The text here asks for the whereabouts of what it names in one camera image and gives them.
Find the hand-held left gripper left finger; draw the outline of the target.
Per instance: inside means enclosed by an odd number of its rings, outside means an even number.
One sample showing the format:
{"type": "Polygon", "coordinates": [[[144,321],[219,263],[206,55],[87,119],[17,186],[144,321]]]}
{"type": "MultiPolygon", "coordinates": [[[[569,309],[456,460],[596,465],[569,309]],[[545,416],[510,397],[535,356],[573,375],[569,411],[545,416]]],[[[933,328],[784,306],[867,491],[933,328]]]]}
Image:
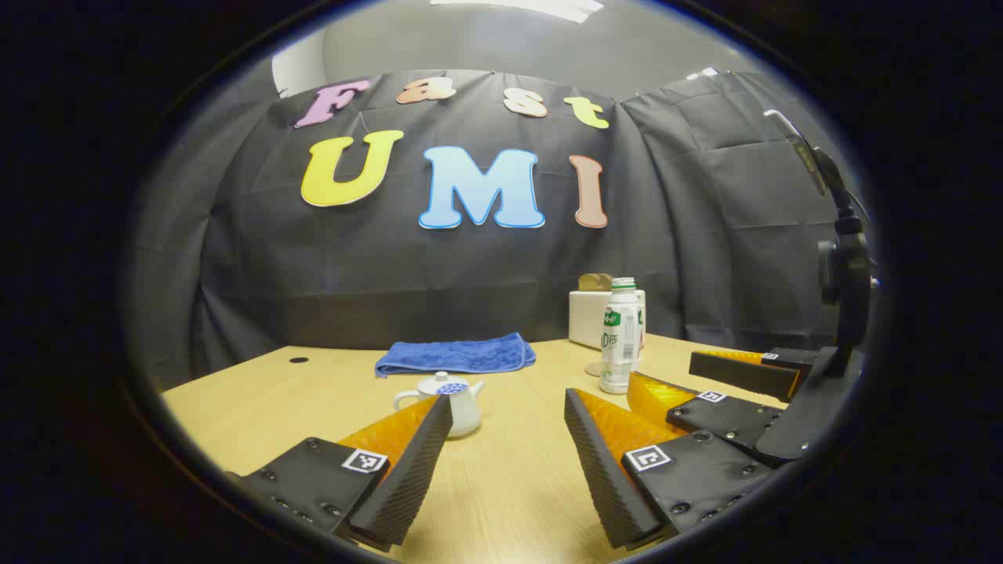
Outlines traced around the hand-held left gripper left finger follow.
{"type": "Polygon", "coordinates": [[[446,396],[419,400],[339,442],[309,436],[228,479],[287,521],[371,548],[401,545],[454,424],[446,396]]]}

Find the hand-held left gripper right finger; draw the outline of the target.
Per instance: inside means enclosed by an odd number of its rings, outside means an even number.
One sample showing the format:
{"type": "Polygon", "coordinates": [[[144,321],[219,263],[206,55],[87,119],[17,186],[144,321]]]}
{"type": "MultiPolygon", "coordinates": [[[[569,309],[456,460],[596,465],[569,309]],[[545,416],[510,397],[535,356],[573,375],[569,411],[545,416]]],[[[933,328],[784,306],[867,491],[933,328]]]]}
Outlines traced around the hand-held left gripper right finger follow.
{"type": "Polygon", "coordinates": [[[563,420],[613,548],[678,536],[734,510],[773,475],[768,465],[698,429],[674,432],[580,389],[563,420]]]}

